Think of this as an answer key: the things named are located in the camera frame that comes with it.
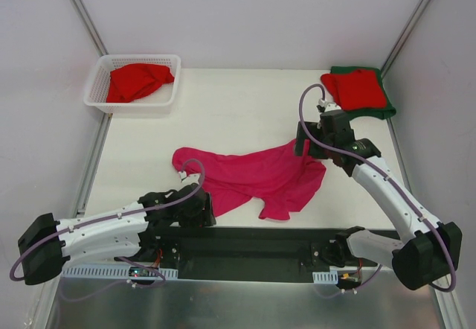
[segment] red cloth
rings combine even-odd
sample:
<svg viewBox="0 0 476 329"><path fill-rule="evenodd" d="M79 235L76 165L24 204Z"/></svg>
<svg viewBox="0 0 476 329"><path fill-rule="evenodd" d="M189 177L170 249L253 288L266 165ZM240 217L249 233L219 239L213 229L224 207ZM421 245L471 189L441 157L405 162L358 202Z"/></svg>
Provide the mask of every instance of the red cloth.
<svg viewBox="0 0 476 329"><path fill-rule="evenodd" d="M188 159L198 159L205 167L203 188L211 193L213 212L223 215L249 201L264 200L259 218L289 220L289 212L301 211L319 189L326 168L310 156L295 156L295 141L281 147L245 156L221 156L192 148L173 154L177 171ZM190 162L185 170L199 173Z"/></svg>
<svg viewBox="0 0 476 329"><path fill-rule="evenodd" d="M344 111L387 106L375 71L359 69L349 74L323 74L321 81Z"/></svg>
<svg viewBox="0 0 476 329"><path fill-rule="evenodd" d="M163 65L133 63L111 71L111 84L106 102L128 103L146 97L164 83L174 80L170 69Z"/></svg>

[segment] green cloth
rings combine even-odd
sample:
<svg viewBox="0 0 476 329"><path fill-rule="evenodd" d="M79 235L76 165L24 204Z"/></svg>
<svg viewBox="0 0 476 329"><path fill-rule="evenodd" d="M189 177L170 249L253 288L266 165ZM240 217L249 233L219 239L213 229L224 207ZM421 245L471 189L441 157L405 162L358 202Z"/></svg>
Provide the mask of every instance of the green cloth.
<svg viewBox="0 0 476 329"><path fill-rule="evenodd" d="M362 109L355 109L353 111L347 111L350 120L361 117L363 115L368 115L370 117L375 117L378 119L387 119L393 117L396 114L396 109L388 99L387 93L384 90L384 84L382 82L382 75L378 68L374 67L361 67L361 66L333 66L330 69L331 74L349 74L352 71L357 69L364 69L364 70L372 70L375 71L377 80L379 82L382 91L384 92L385 99L387 100L387 106L385 108L362 108Z"/></svg>

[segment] white wall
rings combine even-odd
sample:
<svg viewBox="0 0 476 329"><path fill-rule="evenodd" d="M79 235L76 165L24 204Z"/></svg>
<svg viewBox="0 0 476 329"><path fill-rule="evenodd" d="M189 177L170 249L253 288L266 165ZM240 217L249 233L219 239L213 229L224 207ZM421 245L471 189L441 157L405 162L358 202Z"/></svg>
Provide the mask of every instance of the white wall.
<svg viewBox="0 0 476 329"><path fill-rule="evenodd" d="M457 294L476 328L476 0L434 0L385 78L417 198L463 230Z"/></svg>
<svg viewBox="0 0 476 329"><path fill-rule="evenodd" d="M16 241L71 213L100 114L82 102L98 55L69 0L0 0L0 328L24 328L38 287L13 283Z"/></svg>
<svg viewBox="0 0 476 329"><path fill-rule="evenodd" d="M381 66L419 0L83 0L110 54L184 67Z"/></svg>

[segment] plastic basket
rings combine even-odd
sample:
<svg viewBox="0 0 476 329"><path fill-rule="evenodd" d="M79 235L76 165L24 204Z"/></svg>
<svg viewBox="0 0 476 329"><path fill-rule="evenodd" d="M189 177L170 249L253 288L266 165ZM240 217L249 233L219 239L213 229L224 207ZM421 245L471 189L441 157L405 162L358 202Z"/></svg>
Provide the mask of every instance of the plastic basket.
<svg viewBox="0 0 476 329"><path fill-rule="evenodd" d="M107 103L110 72L131 63L152 63L170 68L173 83L164 84L151 95L131 103ZM176 55L106 55L102 56L89 75L85 87L84 103L105 113L126 117L161 117L170 114L176 98L180 78L180 57Z"/></svg>

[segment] pink cloth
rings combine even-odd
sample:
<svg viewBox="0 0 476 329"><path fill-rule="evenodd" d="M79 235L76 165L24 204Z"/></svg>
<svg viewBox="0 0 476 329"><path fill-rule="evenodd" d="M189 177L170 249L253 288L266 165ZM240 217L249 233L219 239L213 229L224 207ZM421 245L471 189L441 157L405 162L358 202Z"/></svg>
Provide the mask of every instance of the pink cloth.
<svg viewBox="0 0 476 329"><path fill-rule="evenodd" d="M326 168L310 156L295 156L291 141L281 147L245 156L221 156L192 148L173 154L177 171L191 158L205 167L203 188L211 193L215 216L258 197L265 202L260 219L289 220L289 212L301 211L319 189ZM190 162L188 173L199 173Z"/></svg>

